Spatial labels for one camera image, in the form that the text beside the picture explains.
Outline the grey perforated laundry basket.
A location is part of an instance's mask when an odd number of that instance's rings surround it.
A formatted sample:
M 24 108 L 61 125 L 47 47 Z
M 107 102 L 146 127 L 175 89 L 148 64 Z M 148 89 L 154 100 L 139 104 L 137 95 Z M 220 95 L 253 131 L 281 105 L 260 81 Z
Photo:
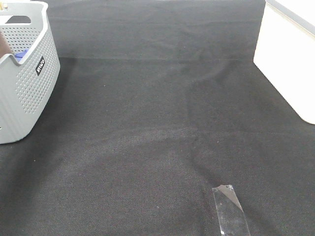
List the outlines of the grey perforated laundry basket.
M 0 2 L 0 32 L 12 50 L 0 59 L 1 144 L 31 132 L 58 79 L 60 62 L 47 10 L 43 1 Z M 17 61 L 14 55 L 25 49 Z

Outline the brown towel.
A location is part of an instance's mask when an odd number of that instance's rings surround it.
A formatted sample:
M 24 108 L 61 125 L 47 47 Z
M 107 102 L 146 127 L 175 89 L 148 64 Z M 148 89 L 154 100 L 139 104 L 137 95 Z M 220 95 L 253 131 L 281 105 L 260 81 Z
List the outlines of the brown towel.
M 8 45 L 6 38 L 3 36 L 2 32 L 0 33 L 0 58 L 6 54 L 12 54 L 12 50 Z

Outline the black table cloth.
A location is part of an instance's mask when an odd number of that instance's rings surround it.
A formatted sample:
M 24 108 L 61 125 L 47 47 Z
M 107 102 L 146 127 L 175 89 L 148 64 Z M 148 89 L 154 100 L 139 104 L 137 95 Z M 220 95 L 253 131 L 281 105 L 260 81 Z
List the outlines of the black table cloth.
M 262 0 L 50 0 L 61 69 L 0 147 L 3 236 L 218 236 L 232 185 L 253 236 L 315 233 L 315 128 L 253 63 Z

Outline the clear tape strip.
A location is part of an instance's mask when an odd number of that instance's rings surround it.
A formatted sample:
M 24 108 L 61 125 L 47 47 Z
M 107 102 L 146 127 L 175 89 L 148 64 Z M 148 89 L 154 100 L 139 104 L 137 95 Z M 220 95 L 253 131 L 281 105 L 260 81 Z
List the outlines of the clear tape strip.
M 232 185 L 212 188 L 222 236 L 250 236 L 242 206 Z

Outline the blue towel in basket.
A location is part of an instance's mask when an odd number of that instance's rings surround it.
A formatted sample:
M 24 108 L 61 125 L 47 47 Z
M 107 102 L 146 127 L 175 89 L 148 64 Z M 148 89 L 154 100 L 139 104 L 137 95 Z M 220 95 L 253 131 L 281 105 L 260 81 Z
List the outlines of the blue towel in basket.
M 28 52 L 28 49 L 25 49 L 22 52 L 16 53 L 14 57 L 17 61 L 20 61 L 27 54 L 27 52 Z

